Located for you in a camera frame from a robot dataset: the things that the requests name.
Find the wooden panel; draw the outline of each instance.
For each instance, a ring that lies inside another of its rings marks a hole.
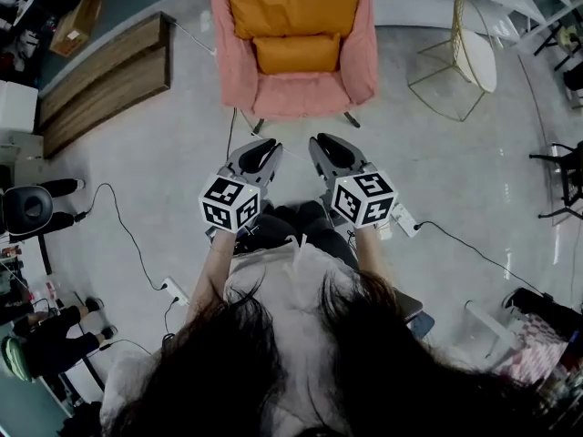
[[[134,61],[85,89],[43,132],[45,158],[52,158],[89,130],[170,88],[169,48]]]
[[[74,101],[101,77],[168,44],[169,21],[161,13],[139,22],[114,37],[71,71],[41,99],[40,130],[48,126],[47,121],[59,110]]]

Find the black cable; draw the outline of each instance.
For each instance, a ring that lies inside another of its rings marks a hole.
[[[132,340],[125,340],[125,339],[121,339],[121,340],[116,340],[116,341],[112,341],[111,343],[108,343],[107,345],[104,345],[100,348],[98,348],[97,350],[93,351],[91,354],[89,354],[88,356],[86,356],[85,358],[83,358],[84,360],[88,360],[89,358],[92,358],[93,356],[95,356],[96,354],[100,353],[101,351],[105,351],[108,348],[110,348],[112,345],[115,345],[116,343],[120,343],[121,341],[127,341],[128,343],[132,343],[138,347],[140,347],[143,351],[145,351],[147,354],[149,354],[150,356],[152,355],[152,353],[150,353],[148,350],[146,350],[142,345],[140,345],[139,343],[135,343]],[[75,364],[75,366],[78,366],[79,364],[81,364],[81,362],[83,362],[83,360],[77,362]]]
[[[179,300],[179,297],[175,297],[174,300],[172,300],[172,302],[170,303],[170,305],[168,306],[168,309],[166,310],[166,312],[164,312],[164,326],[166,327],[166,333],[168,335],[172,335],[170,333],[170,331],[168,330],[168,313],[170,312],[170,310],[172,309],[172,306],[174,306],[174,303],[177,302]]]
[[[436,227],[437,229],[440,229],[443,233],[445,233],[449,238],[453,238],[456,241],[459,241],[460,243],[462,243],[464,246],[467,246],[470,249],[473,249],[475,252],[478,253],[478,255],[482,258],[487,260],[488,262],[492,262],[494,265],[498,266],[499,268],[503,269],[504,271],[508,272],[510,275],[512,275],[515,279],[519,279],[520,281],[526,283],[531,289],[533,289],[534,291],[536,291],[539,295],[541,296],[545,296],[545,294],[539,290],[538,288],[536,288],[534,285],[528,283],[525,279],[518,277],[517,274],[512,273],[510,270],[508,270],[506,267],[504,267],[502,264],[498,264],[497,262],[491,260],[490,258],[487,258],[484,254],[482,254],[479,250],[477,250],[476,248],[474,248],[472,245],[467,244],[465,241],[462,241],[460,238],[455,237],[454,235],[452,235],[451,233],[447,233],[447,231],[445,231],[444,229],[442,229],[439,225],[437,225],[435,222],[432,222],[431,220],[426,220],[425,222],[421,222],[417,225],[414,226],[414,229],[418,230],[420,229],[423,225],[425,225],[426,223],[430,223],[431,225],[433,225],[434,227]]]
[[[50,303],[48,302],[48,299],[47,299],[47,298],[41,298],[41,299],[40,299],[40,300],[38,300],[37,302],[34,302],[34,303],[33,303],[33,307],[34,307],[34,306],[36,306],[36,305],[37,305],[37,304],[38,304],[40,301],[46,301],[46,309],[47,309],[47,310],[48,310],[48,309],[51,307],[51,305],[50,305]]]
[[[164,327],[166,327],[166,335],[164,335],[164,337],[162,338],[162,345],[164,343],[166,343],[167,340],[170,340],[171,338],[174,338],[174,333],[170,333],[170,330],[168,328],[168,313],[170,312],[170,310],[172,309],[172,306],[174,306],[174,303],[178,302],[179,297],[175,297],[174,300],[172,300],[172,302],[170,303],[170,305],[168,306],[168,309],[166,310],[166,312],[164,312]]]
[[[348,235],[348,246],[350,246],[350,249],[352,249],[354,254],[356,254],[356,245],[354,244],[354,241],[356,240],[356,235],[351,230],[347,230],[346,234]]]
[[[235,118],[237,118],[237,108],[233,108],[233,117],[230,119],[230,132],[229,132],[229,142],[227,143],[227,160],[229,160],[230,155],[230,141],[233,138],[233,126],[235,125]]]
[[[126,340],[126,339],[121,339],[121,340],[116,340],[116,341],[112,341],[111,343],[108,343],[105,346],[102,346],[101,348],[99,348],[98,351],[105,351],[108,348],[111,348],[113,345],[115,345],[116,343],[120,343],[121,341],[127,341],[128,343],[131,343],[132,345],[136,345],[137,347],[141,348],[143,351],[145,351],[147,354],[149,354],[150,356],[152,355],[152,353],[150,353],[148,350],[146,350],[142,345],[140,345],[139,343],[135,343],[132,340]]]
[[[144,265],[144,258],[142,257],[142,251],[140,250],[138,243],[136,242],[136,239],[134,238],[134,235],[131,234],[131,231],[128,230],[128,227],[126,227],[126,225],[124,224],[124,222],[121,219],[121,215],[119,214],[119,207],[118,207],[118,197],[116,196],[116,191],[114,191],[113,187],[109,183],[101,183],[97,187],[95,194],[93,195],[93,202],[91,203],[91,207],[89,208],[89,210],[87,212],[81,212],[81,214],[76,216],[76,221],[84,219],[93,210],[93,207],[95,206],[95,199],[97,198],[97,193],[104,186],[107,186],[109,189],[111,189],[111,194],[113,194],[113,202],[116,205],[116,212],[118,213],[119,223],[121,224],[123,229],[126,231],[126,233],[129,234],[129,237],[131,238],[132,242],[134,243],[134,246],[138,250],[139,262],[142,265],[142,270],[144,270],[144,275],[146,275],[146,278],[149,281],[150,287],[152,287],[152,289],[155,291],[163,291],[168,285],[166,283],[164,283],[160,288],[156,288],[154,286],[152,279],[149,277],[148,272],[146,271],[146,266]]]

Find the black shoe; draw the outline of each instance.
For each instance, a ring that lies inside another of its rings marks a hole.
[[[117,335],[117,333],[118,329],[116,329],[115,326],[113,325],[110,325],[109,327],[106,327],[101,331],[101,335],[103,335],[106,338],[106,340],[111,340]]]
[[[87,298],[85,300],[85,307],[89,309],[89,312],[95,312],[96,310],[102,310],[104,304],[99,298]]]

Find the white desk leg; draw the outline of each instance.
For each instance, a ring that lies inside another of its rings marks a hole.
[[[502,340],[510,348],[513,350],[520,350],[522,348],[522,343],[517,338],[517,336],[492,316],[490,316],[490,314],[485,312],[475,301],[468,301],[465,304],[465,308],[474,314],[477,319],[484,322],[484,324],[498,337],[500,337],[500,340]]]

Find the black chair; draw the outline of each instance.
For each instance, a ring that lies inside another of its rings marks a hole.
[[[569,153],[561,157],[541,156],[539,154],[531,154],[529,157],[540,158],[541,160],[557,164],[560,167],[565,207],[555,210],[550,214],[540,214],[538,218],[548,219],[556,215],[568,213],[583,220],[583,215],[571,208],[573,204],[583,198],[583,141],[577,144],[576,149],[557,143],[553,143],[553,146],[562,147],[568,150]]]
[[[581,28],[583,26],[583,18],[581,17],[580,12],[577,10],[577,8],[575,8],[575,9],[573,9],[573,11],[571,13],[575,17],[576,26],[578,28]],[[554,29],[552,29],[550,36],[537,49],[537,51],[535,52],[535,56],[537,56],[544,48],[558,46],[557,34],[563,26],[564,25],[563,25],[563,22],[561,20],[557,21],[557,25],[555,26]],[[563,47],[563,49],[565,51],[567,51],[568,54],[567,54],[567,56],[565,56],[565,58],[563,58],[563,60],[557,66],[555,66],[555,71],[558,71],[564,64],[566,64],[566,62],[570,58],[574,58],[575,54],[582,48],[582,44],[581,44],[581,40],[580,40],[579,36],[570,37],[570,42],[574,43],[575,47],[572,50],[569,50],[566,47]]]
[[[41,229],[53,217],[53,198],[40,186],[10,188],[0,199],[2,233],[22,236]]]

